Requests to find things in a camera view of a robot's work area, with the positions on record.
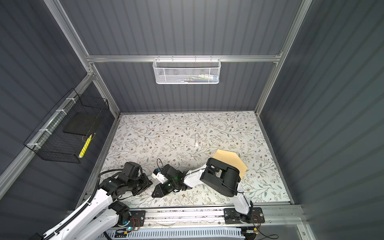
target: floral patterned surface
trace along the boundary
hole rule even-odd
[[[194,136],[199,135],[199,147]],[[131,208],[231,204],[228,197],[199,185],[187,191],[152,198],[151,177],[156,159],[180,171],[204,165],[217,149],[235,152],[247,165],[242,179],[246,196],[253,202],[289,201],[254,112],[211,112],[123,115],[102,171],[137,162],[153,185],[122,202]]]

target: enclosure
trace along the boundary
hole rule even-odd
[[[88,199],[100,172],[134,162],[150,177],[157,159],[193,170],[217,150],[247,166],[241,181],[263,209],[262,233],[380,238],[383,9],[0,0],[0,238],[44,233]],[[146,212],[130,239],[244,238],[240,227],[253,226],[225,224],[233,202],[207,185],[152,198],[151,180],[122,196]]]

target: yellow highlighter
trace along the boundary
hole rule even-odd
[[[81,150],[81,152],[79,154],[79,158],[84,157],[85,151],[87,151],[88,145],[91,142],[91,140],[92,140],[92,134],[89,136],[87,141],[85,141],[84,147],[83,147],[83,149]]]

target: yellow marker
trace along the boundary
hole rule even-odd
[[[88,145],[91,142],[91,140],[92,140],[92,134],[89,136],[87,141],[85,141],[84,147],[83,147],[83,149],[81,150],[81,152],[79,154],[79,158],[84,157],[85,151],[87,151]]]

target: corrugated panel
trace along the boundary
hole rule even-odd
[[[61,1],[91,55],[273,55],[299,0]]]
[[[101,97],[94,84],[83,94]],[[80,164],[31,160],[0,201],[0,239],[42,234],[76,207],[113,122],[109,112]]]
[[[85,74],[43,1],[0,1],[0,172]]]
[[[121,112],[254,110],[273,63],[222,63],[219,84],[157,84],[152,63],[97,63]]]
[[[261,118],[317,239],[379,239],[384,2],[315,1]]]

